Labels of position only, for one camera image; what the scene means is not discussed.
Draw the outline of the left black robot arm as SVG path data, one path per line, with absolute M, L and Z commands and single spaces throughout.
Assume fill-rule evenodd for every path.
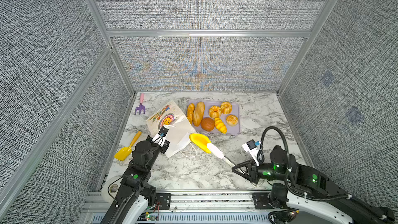
M 121 184 L 111 206 L 103 217 L 103 224 L 134 224 L 157 200 L 156 188 L 149 185 L 151 169 L 160 153 L 170 145 L 164 137 L 152 141 L 148 136 L 136 144 L 132 160 L 121 176 Z

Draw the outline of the yellow oval fake bread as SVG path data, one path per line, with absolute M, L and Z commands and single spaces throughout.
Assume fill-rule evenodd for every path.
M 216 118 L 214 119 L 214 121 L 215 121 L 215 128 L 216 128 L 219 132 L 221 132 L 221 133 L 223 133 L 223 134 L 226 134 L 228 130 L 227 130 L 226 125 L 223 123 L 223 121 L 222 121 L 220 118 L 218 118 L 218 117 L 216 117 Z

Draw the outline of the yellow toy shovel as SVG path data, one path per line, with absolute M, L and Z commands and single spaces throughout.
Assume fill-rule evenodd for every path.
M 137 140 L 140 138 L 142 132 L 138 131 L 132 141 L 130 142 L 130 145 L 128 147 L 123 147 L 121 148 L 115 155 L 114 158 L 119 160 L 119 161 L 124 161 L 131 153 L 132 153 L 132 147 L 133 145 L 137 142 Z

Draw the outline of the white paper gift bag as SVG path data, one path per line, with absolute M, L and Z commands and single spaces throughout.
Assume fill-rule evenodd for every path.
M 189 122 L 183 111 L 173 101 L 169 101 L 146 119 L 146 125 L 154 141 L 159 141 L 162 128 L 167 129 L 164 141 L 169 147 L 165 155 L 170 158 L 190 144 L 189 136 L 196 130 Z

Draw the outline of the yellow ring fake bread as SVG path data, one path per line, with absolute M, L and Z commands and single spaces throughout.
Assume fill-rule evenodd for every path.
M 219 106 L 211 106 L 208 111 L 209 117 L 212 119 L 219 118 L 222 114 L 221 107 Z

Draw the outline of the orange twisted fake bread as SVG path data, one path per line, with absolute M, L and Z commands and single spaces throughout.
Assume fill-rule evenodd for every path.
M 193 122 L 193 113 L 195 110 L 195 105 L 193 103 L 189 104 L 187 107 L 187 119 L 192 124 Z

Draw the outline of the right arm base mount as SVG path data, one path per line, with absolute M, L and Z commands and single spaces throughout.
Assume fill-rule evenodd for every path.
M 252 194 L 256 209 L 269 210 L 267 219 L 271 224 L 289 224 L 297 217 L 299 210 L 287 206 L 287 194 L 257 192 Z

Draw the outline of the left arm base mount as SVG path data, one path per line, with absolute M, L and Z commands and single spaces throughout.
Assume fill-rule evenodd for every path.
M 153 202 L 149 202 L 147 210 L 154 212 L 155 210 L 169 210 L 171 206 L 170 193 L 157 193 Z

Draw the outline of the white tape roll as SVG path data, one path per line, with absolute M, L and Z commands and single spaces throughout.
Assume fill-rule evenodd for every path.
M 112 203 L 116 198 L 117 192 L 121 185 L 122 176 L 114 176 L 108 179 L 101 189 L 101 196 L 107 203 Z

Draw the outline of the golden baguette fake bread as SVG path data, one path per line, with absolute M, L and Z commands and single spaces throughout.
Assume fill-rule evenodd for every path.
M 203 119 L 205 112 L 205 104 L 204 102 L 198 102 L 195 106 L 194 112 L 193 112 L 193 124 L 198 127 Z

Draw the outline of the purple toy rake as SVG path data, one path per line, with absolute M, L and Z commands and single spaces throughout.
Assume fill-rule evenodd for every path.
M 145 106 L 143 105 L 143 102 L 144 102 L 144 98 L 145 98 L 145 94 L 144 93 L 141 93 L 141 95 L 140 95 L 140 103 L 139 103 L 139 105 L 136 107 L 136 109 L 135 109 L 135 115 L 137 115 L 137 114 L 139 114 L 139 115 L 141 115 L 141 114 L 145 114 L 145 112 L 146 112 L 146 108 L 145 108 Z

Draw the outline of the metal tongs white tips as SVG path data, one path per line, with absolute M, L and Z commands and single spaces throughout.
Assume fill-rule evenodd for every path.
M 231 159 L 229 159 L 227 156 L 225 156 L 224 153 L 218 147 L 216 147 L 214 144 L 208 144 L 207 147 L 209 148 L 211 153 L 214 156 L 216 156 L 217 158 L 224 160 L 226 162 L 229 162 L 233 167 L 237 165 L 237 164 L 234 164 Z

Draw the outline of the lilac plastic tray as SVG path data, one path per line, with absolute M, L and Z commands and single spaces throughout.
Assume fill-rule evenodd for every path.
M 194 105 L 197 105 L 198 102 L 203 102 L 205 104 L 205 111 L 204 111 L 204 116 L 203 118 L 209 118 L 209 109 L 212 106 L 221 106 L 223 101 L 214 101 L 214 100 L 196 100 L 196 99 L 189 99 L 187 102 L 187 106 L 189 106 L 191 103 Z M 221 114 L 220 119 L 223 121 L 227 128 L 227 132 L 225 135 L 238 135 L 240 134 L 240 110 L 239 110 L 239 104 L 230 102 L 232 105 L 232 111 L 229 114 Z M 230 126 L 227 124 L 227 117 L 229 115 L 234 115 L 238 118 L 237 124 L 235 126 Z

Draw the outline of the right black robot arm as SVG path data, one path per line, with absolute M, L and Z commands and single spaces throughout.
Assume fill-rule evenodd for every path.
M 274 130 L 282 138 L 283 146 L 276 145 L 265 162 L 263 145 L 268 131 Z M 353 196 L 317 169 L 297 163 L 289 152 L 283 132 L 267 127 L 261 140 L 250 140 L 243 145 L 252 159 L 232 168 L 232 172 L 257 184 L 260 179 L 272 181 L 272 189 L 265 197 L 255 198 L 259 208 L 271 208 L 267 218 L 272 224 L 288 224 L 299 211 L 335 224 L 392 224 L 393 210 L 371 206 Z

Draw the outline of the round brown fake bun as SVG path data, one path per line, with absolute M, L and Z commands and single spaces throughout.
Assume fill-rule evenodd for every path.
M 201 122 L 201 128 L 207 132 L 210 132 L 215 128 L 215 121 L 209 117 L 203 118 Z

